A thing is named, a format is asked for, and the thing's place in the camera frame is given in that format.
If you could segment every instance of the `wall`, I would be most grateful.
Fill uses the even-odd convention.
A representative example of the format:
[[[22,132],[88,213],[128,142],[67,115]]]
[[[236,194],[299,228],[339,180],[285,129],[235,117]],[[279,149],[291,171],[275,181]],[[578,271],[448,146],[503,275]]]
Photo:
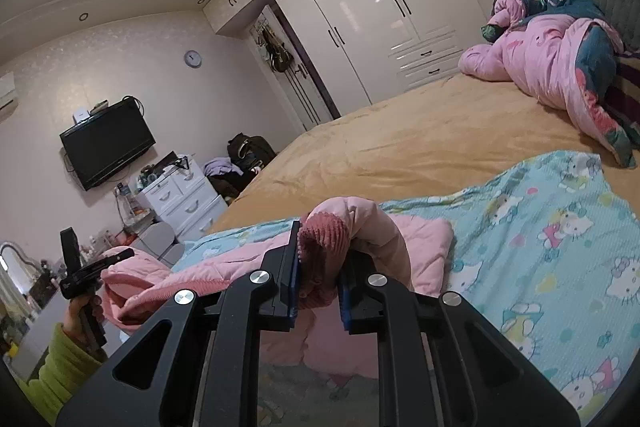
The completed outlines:
[[[202,55],[197,70],[182,59],[190,49]],[[142,101],[157,143],[131,174],[172,150],[195,153],[203,165],[226,155],[226,142],[238,132],[260,134],[275,150],[298,134],[245,43],[214,34],[202,12],[77,32],[0,66],[0,75],[10,70],[20,101],[0,117],[0,238],[34,259],[58,260],[66,227],[74,227],[81,243],[103,227],[118,229],[116,183],[84,192],[63,166],[58,135],[79,107],[126,94]]]

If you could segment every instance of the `air conditioner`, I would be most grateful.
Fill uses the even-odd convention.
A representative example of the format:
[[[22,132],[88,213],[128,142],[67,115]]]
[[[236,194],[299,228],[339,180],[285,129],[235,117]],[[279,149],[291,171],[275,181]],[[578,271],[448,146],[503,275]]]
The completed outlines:
[[[10,71],[0,78],[0,111],[12,102],[17,102],[18,94],[15,92],[14,72]]]

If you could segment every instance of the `television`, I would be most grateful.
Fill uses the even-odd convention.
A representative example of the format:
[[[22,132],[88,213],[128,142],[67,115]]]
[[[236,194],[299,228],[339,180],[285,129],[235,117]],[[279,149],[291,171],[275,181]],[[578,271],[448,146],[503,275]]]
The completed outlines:
[[[66,130],[60,139],[84,190],[104,183],[156,143],[131,96]]]

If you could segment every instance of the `light blue blanket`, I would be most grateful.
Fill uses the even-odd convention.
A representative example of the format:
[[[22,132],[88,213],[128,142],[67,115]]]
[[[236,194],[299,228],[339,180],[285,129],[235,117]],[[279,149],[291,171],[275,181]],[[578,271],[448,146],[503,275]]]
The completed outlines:
[[[640,224],[612,194],[599,156],[557,151],[451,196],[381,207],[452,222],[446,288],[483,313],[586,425],[640,347]],[[291,222],[210,235],[175,270],[273,237]]]

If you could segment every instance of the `pink blanket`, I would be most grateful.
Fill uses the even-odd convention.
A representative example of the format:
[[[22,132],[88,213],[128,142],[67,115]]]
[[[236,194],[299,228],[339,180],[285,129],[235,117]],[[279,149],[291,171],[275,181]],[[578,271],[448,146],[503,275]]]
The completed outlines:
[[[287,244],[289,233],[251,243],[172,273],[142,251],[102,272],[105,316],[130,332],[139,327],[178,290],[199,295],[225,289],[233,280],[260,267],[264,253]],[[362,198],[333,198],[306,218],[298,234],[301,302],[290,333],[263,331],[261,360],[297,365],[336,375],[378,375],[375,335],[344,331],[335,298],[335,278],[351,246],[369,253],[376,269],[416,292],[437,296],[453,238],[445,219],[389,216]],[[125,247],[114,248],[108,254]]]
[[[521,0],[496,0],[489,24],[520,22],[526,11]],[[548,107],[567,111],[572,123],[599,141],[623,167],[633,165],[628,137],[585,86],[576,66],[578,51],[590,29],[599,26],[616,53],[624,46],[618,33],[599,19],[569,15],[538,15],[526,27],[511,27],[494,44],[478,44],[460,58],[460,70],[482,80],[512,80]]]

